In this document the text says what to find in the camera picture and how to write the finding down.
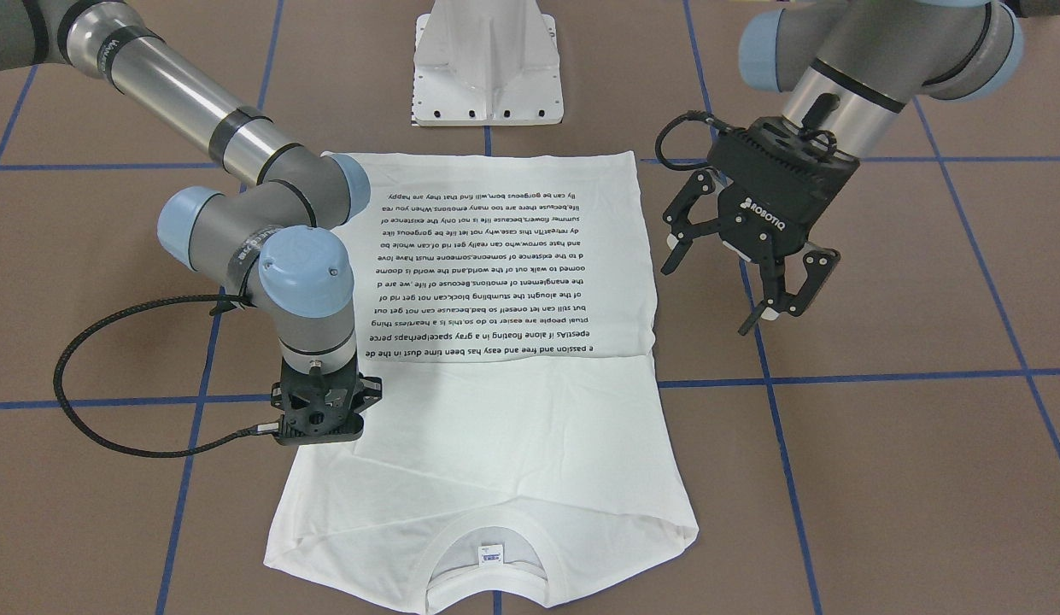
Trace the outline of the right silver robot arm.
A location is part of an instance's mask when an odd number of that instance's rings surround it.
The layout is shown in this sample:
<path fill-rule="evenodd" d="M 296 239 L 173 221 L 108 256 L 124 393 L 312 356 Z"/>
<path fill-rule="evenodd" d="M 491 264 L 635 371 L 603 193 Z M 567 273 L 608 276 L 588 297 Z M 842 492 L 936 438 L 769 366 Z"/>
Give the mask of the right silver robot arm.
<path fill-rule="evenodd" d="M 336 227 L 371 186 L 348 155 L 316 155 L 187 62 L 123 1 L 0 1 L 0 71 L 61 63 L 104 80 L 245 186 L 194 186 L 162 208 L 157 235 L 186 268 L 272 316 L 290 372 L 357 371 L 354 275 Z"/>

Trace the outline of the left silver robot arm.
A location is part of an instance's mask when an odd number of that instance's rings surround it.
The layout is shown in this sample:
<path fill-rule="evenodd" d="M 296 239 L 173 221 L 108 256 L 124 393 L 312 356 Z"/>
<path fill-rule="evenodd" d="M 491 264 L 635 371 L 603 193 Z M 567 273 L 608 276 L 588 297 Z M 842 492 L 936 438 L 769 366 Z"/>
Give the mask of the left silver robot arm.
<path fill-rule="evenodd" d="M 674 273 L 717 235 L 758 266 L 761 297 L 740 327 L 803 314 L 840 262 L 811 228 L 913 96 L 975 100 L 1010 78 L 1024 35 L 999 1 L 828 1 L 770 11 L 745 28 L 741 77 L 790 93 L 782 113 L 735 127 L 706 110 L 671 121 L 716 133 L 662 214 Z"/>

